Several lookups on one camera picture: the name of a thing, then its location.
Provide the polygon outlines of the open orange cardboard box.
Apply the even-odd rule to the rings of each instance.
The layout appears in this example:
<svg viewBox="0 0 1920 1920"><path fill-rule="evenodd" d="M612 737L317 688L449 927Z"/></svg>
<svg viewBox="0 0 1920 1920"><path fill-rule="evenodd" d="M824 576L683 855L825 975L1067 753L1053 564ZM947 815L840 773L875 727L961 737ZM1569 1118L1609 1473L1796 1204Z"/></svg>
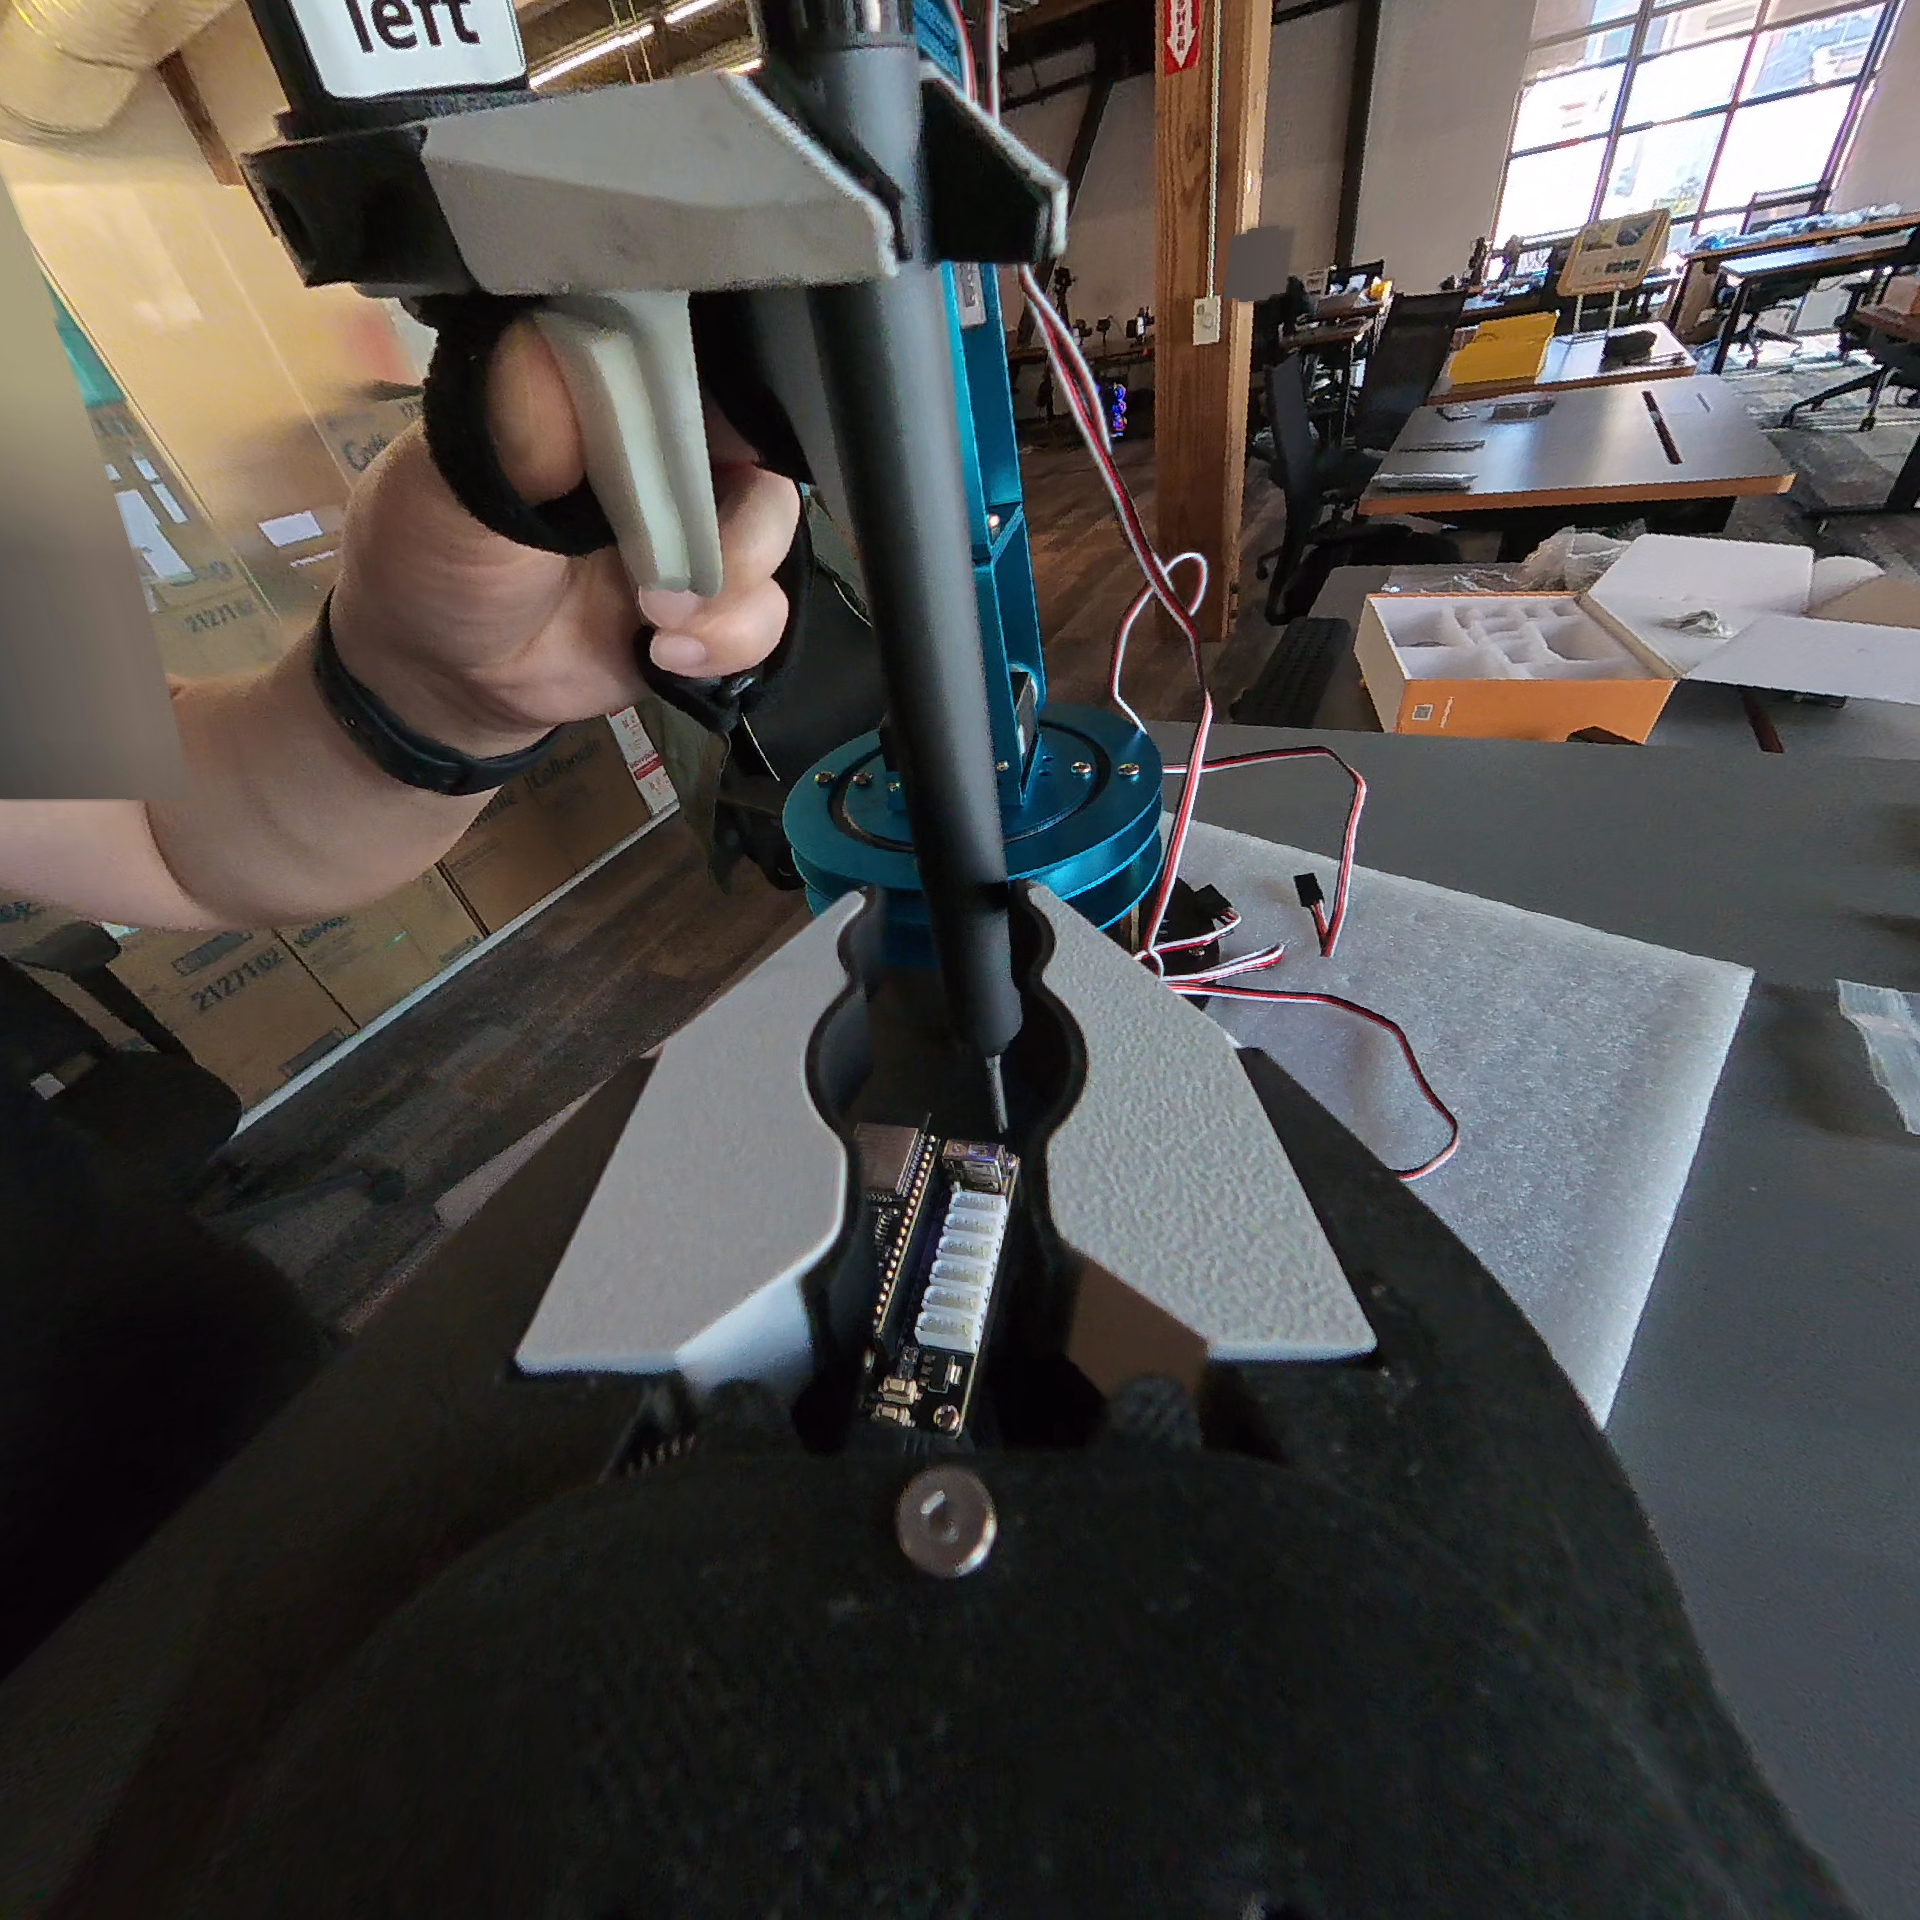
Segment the open orange cardboard box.
<svg viewBox="0 0 1920 1920"><path fill-rule="evenodd" d="M1312 617L1339 617L1357 628L1362 604L1373 591L1398 587L1438 587L1468 591L1508 587L1513 567L1501 564L1403 564L1403 567L1336 567L1312 599ZM1765 752L1762 737L1774 737L1785 757L1838 753L1857 759L1917 757L1915 707L1849 701L1824 707L1796 701L1778 691L1756 691L1745 696L1736 688L1680 685L1662 717L1649 733L1652 748L1686 748L1704 752Z"/></svg>

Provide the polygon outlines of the person's left forearm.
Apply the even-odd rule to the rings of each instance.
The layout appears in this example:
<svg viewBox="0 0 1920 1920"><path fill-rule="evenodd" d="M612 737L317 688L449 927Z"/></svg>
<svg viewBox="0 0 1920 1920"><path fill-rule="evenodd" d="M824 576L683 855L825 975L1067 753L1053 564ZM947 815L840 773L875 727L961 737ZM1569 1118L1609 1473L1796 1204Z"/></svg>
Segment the person's left forearm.
<svg viewBox="0 0 1920 1920"><path fill-rule="evenodd" d="M444 856L489 793L385 775L325 707L313 641L172 685L174 799L4 799L4 895L136 927L276 927L368 905Z"/></svg>

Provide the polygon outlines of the person's left hand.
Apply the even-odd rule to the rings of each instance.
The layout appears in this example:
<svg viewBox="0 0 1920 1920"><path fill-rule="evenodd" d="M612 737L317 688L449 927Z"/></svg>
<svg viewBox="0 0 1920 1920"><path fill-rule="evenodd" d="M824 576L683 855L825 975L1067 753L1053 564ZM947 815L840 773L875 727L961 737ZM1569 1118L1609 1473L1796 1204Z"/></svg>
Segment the person's left hand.
<svg viewBox="0 0 1920 1920"><path fill-rule="evenodd" d="M801 492L760 467L714 403L705 423L725 556L715 597L636 589L616 550L564 559L494 535L412 425L353 494L326 615L341 661L410 729L483 759L636 703L642 633L675 677L760 664L786 622L778 568Z"/></svg>

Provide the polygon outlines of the wooden pillar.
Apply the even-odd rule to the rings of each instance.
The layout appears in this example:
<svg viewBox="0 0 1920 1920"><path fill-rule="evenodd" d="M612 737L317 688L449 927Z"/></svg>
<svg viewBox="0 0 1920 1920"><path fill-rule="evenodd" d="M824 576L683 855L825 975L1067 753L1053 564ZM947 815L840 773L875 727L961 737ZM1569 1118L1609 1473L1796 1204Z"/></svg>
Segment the wooden pillar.
<svg viewBox="0 0 1920 1920"><path fill-rule="evenodd" d="M1158 550L1198 550L1198 631L1238 604L1252 307L1227 295L1232 239L1259 224L1270 11L1156 1L1155 312Z"/></svg>

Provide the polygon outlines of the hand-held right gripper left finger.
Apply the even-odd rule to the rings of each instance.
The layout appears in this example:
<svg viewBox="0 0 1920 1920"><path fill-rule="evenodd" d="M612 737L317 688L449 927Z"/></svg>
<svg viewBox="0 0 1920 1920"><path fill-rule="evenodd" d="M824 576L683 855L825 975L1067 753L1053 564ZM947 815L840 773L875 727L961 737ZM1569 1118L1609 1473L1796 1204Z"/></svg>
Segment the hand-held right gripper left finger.
<svg viewBox="0 0 1920 1920"><path fill-rule="evenodd" d="M849 1223L849 1150L808 1057L865 909L833 902L664 1044L518 1342L525 1375L811 1379L804 1278Z"/></svg>

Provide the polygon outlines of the stack of cardboard boxes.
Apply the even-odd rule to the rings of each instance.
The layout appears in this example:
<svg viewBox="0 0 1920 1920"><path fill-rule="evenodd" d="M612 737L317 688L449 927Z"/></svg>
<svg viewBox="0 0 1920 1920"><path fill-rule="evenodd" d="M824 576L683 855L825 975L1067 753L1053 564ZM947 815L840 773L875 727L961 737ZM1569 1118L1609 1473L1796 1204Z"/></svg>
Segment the stack of cardboard boxes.
<svg viewBox="0 0 1920 1920"><path fill-rule="evenodd" d="M617 710L566 729L456 849L377 902L264 931L110 927L108 984L251 1111L504 944L675 806L636 708Z"/></svg>

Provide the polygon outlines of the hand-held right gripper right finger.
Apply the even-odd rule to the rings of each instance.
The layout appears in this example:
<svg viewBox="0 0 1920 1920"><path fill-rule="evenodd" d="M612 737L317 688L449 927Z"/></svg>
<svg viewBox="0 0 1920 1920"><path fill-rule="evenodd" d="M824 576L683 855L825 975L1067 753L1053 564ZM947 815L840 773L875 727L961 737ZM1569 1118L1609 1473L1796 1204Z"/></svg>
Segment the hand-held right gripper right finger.
<svg viewBox="0 0 1920 1920"><path fill-rule="evenodd" d="M1044 886L1040 991L1078 1043L1044 1148L1066 1356L1101 1393L1211 1363L1350 1359L1376 1334L1235 1043Z"/></svg>

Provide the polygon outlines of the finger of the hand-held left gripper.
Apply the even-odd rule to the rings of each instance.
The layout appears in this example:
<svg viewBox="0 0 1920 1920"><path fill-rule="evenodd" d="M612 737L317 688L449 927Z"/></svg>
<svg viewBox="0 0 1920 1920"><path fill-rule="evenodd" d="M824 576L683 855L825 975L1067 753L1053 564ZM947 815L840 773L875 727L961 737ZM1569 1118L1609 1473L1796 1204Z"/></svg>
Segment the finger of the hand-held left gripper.
<svg viewBox="0 0 1920 1920"><path fill-rule="evenodd" d="M422 168L500 297L730 293L890 279L890 208L725 72L440 118Z"/></svg>
<svg viewBox="0 0 1920 1920"><path fill-rule="evenodd" d="M918 75L929 253L1043 268L1067 246L1067 181L942 70Z"/></svg>

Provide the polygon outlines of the black electric screwdriver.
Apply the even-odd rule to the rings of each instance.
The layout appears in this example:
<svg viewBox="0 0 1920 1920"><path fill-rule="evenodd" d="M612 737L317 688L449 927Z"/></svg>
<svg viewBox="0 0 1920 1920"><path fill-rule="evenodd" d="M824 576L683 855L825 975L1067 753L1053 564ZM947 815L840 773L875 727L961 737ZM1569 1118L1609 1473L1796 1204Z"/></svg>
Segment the black electric screwdriver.
<svg viewBox="0 0 1920 1920"><path fill-rule="evenodd" d="M894 193L897 273L811 289L808 308L948 1022L1003 1134L1001 1056L1022 1000L944 279L929 253L921 47L910 5L762 5L760 27L824 141Z"/></svg>

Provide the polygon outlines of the black circuit board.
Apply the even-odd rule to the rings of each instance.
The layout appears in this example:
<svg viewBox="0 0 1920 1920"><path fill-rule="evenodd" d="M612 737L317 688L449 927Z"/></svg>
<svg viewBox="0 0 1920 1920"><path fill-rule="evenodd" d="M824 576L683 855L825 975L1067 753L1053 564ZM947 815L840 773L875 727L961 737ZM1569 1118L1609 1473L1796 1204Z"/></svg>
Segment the black circuit board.
<svg viewBox="0 0 1920 1920"><path fill-rule="evenodd" d="M1012 1251L1020 1157L907 1119L860 1121L856 1150L877 1264L856 1415L921 1449L961 1449Z"/></svg>

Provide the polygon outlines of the standing sign board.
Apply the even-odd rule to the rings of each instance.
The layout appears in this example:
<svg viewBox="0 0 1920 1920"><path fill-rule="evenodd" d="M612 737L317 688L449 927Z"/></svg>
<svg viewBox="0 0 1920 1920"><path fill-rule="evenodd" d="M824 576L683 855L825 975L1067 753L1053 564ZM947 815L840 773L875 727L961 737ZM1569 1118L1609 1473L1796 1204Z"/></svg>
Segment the standing sign board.
<svg viewBox="0 0 1920 1920"><path fill-rule="evenodd" d="M1562 300L1614 297L1637 289L1669 251L1669 206L1587 224L1556 277Z"/></svg>

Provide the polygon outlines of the person's black clothing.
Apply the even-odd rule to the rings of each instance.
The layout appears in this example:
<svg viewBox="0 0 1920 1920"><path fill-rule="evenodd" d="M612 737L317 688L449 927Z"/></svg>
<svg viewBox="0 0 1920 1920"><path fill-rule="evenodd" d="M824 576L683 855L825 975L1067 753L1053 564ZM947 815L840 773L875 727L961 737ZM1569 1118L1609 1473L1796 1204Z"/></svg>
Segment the person's black clothing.
<svg viewBox="0 0 1920 1920"><path fill-rule="evenodd" d="M338 1350L188 1204L238 1116L4 964L2 1676Z"/></svg>

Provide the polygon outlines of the black wristband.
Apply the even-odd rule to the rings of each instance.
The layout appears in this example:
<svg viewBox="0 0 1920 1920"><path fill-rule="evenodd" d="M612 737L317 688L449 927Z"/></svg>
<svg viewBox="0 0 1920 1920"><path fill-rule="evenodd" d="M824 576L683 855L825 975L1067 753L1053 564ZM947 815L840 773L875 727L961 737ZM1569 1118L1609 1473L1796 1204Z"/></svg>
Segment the black wristband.
<svg viewBox="0 0 1920 1920"><path fill-rule="evenodd" d="M475 757L410 727L341 657L331 631L331 591L317 612L313 677L325 710L349 742L385 776L435 798L465 799L494 793L528 775L562 733L562 727L554 727L517 752Z"/></svg>

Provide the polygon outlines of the white foam sheet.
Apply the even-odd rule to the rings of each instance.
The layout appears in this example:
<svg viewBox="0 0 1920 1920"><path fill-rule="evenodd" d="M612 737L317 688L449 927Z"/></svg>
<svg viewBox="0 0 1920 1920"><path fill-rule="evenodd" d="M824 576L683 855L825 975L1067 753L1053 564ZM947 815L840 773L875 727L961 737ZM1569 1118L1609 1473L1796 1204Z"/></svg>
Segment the white foam sheet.
<svg viewBox="0 0 1920 1920"><path fill-rule="evenodd" d="M1256 975L1393 1020L1458 1119L1413 1192L1524 1309L1606 1423L1754 971L1357 865L1330 958L1296 897L1329 855L1190 828L1185 876L1241 912Z"/></svg>

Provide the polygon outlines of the white ribbed duct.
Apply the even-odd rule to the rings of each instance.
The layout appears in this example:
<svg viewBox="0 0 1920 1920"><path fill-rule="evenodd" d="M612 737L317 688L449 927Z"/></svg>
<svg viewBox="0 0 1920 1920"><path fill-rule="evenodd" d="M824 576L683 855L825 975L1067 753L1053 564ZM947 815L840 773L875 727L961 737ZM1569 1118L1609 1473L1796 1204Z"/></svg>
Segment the white ribbed duct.
<svg viewBox="0 0 1920 1920"><path fill-rule="evenodd" d="M161 111L206 151L269 133L289 104L248 5L4 1L4 140L108 137Z"/></svg>

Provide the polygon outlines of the flat large clear bag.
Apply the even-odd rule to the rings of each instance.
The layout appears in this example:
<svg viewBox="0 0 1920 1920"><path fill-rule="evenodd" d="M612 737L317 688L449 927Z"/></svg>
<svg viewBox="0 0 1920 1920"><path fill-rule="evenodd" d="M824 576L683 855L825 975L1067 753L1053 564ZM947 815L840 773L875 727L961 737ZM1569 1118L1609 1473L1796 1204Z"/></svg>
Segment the flat large clear bag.
<svg viewBox="0 0 1920 1920"><path fill-rule="evenodd" d="M1868 1068L1899 1113L1901 1127L1920 1134L1920 1038L1917 991L1897 991L1860 981L1836 981L1841 1015L1864 1043Z"/></svg>

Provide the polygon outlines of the white box lid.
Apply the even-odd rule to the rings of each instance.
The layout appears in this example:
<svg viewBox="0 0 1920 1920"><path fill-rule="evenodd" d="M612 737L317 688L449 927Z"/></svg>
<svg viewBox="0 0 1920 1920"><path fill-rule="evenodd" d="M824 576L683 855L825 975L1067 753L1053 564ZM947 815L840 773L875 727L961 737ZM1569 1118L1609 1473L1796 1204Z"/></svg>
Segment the white box lid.
<svg viewBox="0 0 1920 1920"><path fill-rule="evenodd" d="M1644 535L1582 606L1669 680L1917 703L1917 582L1858 558Z"/></svg>

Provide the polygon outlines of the grey desk with orange edge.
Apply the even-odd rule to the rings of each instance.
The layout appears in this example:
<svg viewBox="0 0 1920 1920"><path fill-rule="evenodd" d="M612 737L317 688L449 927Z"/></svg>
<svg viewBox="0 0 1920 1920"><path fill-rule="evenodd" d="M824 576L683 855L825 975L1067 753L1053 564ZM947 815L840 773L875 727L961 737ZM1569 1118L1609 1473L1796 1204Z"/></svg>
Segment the grey desk with orange edge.
<svg viewBox="0 0 1920 1920"><path fill-rule="evenodd" d="M1637 377L1512 399L1426 404L1398 431L1356 515L1494 533L1499 559L1547 535L1644 521L1715 535L1746 495L1785 495L1794 473L1717 374Z"/></svg>

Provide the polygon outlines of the black office chair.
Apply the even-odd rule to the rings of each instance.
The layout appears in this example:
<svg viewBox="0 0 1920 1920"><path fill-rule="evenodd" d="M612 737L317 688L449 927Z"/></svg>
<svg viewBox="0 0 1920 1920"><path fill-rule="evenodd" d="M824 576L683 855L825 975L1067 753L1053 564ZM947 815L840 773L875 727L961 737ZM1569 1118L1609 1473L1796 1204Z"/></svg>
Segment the black office chair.
<svg viewBox="0 0 1920 1920"><path fill-rule="evenodd" d="M1293 591L1293 580L1323 527L1321 518L1330 508L1356 504L1369 487L1385 451L1441 377L1468 300L1453 287L1393 301L1366 352L1350 423L1333 446L1321 448L1315 439L1306 373L1293 360L1267 373L1269 478L1286 501L1282 547L1258 564L1267 576L1267 622L1282 624L1308 609L1310 600Z"/></svg>

